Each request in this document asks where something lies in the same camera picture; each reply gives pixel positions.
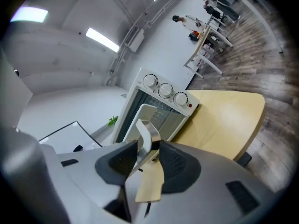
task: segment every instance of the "ceiling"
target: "ceiling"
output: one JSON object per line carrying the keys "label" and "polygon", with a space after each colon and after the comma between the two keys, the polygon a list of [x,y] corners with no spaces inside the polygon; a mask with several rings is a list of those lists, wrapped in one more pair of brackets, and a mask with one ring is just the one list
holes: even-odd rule
{"label": "ceiling", "polygon": [[[159,1],[156,10],[167,0]],[[48,11],[43,23],[10,23],[2,45],[33,92],[105,85],[116,53],[85,36],[92,27],[120,45],[153,0],[27,0]]]}

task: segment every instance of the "toaster oven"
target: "toaster oven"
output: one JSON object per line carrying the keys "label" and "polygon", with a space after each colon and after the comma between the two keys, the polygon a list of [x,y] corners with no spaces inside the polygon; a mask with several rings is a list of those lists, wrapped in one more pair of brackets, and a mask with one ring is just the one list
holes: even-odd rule
{"label": "toaster oven", "polygon": [[199,100],[157,73],[141,68],[115,124],[111,143],[127,140],[127,132],[142,104],[157,108],[150,122],[163,140],[171,141],[199,106]]}

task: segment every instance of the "wooden floor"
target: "wooden floor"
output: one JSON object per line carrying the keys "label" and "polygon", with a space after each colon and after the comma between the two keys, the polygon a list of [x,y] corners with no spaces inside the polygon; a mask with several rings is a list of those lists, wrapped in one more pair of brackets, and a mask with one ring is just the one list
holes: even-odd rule
{"label": "wooden floor", "polygon": [[266,100],[266,118],[247,152],[252,160],[247,169],[273,191],[290,181],[299,155],[299,60],[287,28],[278,14],[267,15],[283,54],[275,49],[262,24],[244,5],[234,4],[241,13],[238,25],[227,27],[233,48],[216,55],[218,75],[204,67],[204,79],[196,77],[189,90],[230,90],[260,93]]}

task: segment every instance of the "green plant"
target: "green plant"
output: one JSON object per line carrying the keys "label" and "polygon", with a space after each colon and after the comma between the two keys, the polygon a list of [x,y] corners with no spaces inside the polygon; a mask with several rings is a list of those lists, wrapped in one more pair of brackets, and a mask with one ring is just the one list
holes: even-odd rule
{"label": "green plant", "polygon": [[118,116],[115,116],[115,117],[113,116],[113,118],[109,119],[108,126],[115,125],[117,119],[118,119]]}

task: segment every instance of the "oven window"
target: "oven window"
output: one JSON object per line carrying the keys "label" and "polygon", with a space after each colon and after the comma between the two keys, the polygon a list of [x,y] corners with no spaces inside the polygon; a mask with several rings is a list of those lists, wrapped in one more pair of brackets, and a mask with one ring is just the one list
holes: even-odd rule
{"label": "oven window", "polygon": [[163,140],[167,140],[185,118],[184,115],[172,109],[167,104],[139,90],[117,136],[117,143],[123,141],[135,115],[137,114],[142,104],[152,105],[158,108],[157,112],[154,114],[150,121],[153,126],[160,132],[160,136]]}

